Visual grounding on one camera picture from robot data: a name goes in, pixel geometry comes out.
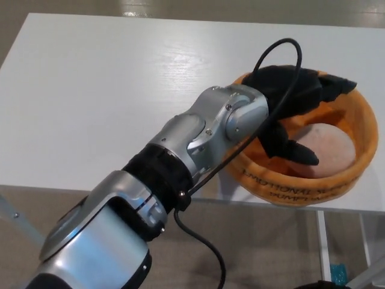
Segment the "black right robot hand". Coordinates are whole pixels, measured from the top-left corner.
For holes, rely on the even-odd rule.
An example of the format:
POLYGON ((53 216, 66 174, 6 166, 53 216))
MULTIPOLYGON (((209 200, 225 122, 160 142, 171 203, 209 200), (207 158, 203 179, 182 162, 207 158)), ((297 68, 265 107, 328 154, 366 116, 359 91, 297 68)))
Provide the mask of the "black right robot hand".
POLYGON ((297 287, 297 289, 344 289, 344 285, 338 285, 332 281, 317 281, 297 287))

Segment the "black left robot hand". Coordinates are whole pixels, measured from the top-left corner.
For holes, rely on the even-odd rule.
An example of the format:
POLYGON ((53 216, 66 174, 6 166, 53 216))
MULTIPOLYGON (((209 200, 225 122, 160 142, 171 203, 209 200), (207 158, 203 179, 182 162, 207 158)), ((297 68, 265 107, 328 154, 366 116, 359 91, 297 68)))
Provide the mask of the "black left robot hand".
POLYGON ((268 158, 279 157, 298 164, 316 166, 316 153, 306 146, 291 140, 281 120, 305 115, 319 107, 322 102, 333 102, 338 96, 348 94, 357 83, 346 78, 301 68, 295 73, 292 65, 267 66, 249 73, 241 84, 261 92, 272 113, 284 95, 288 97, 281 105, 278 115, 258 139, 268 158))

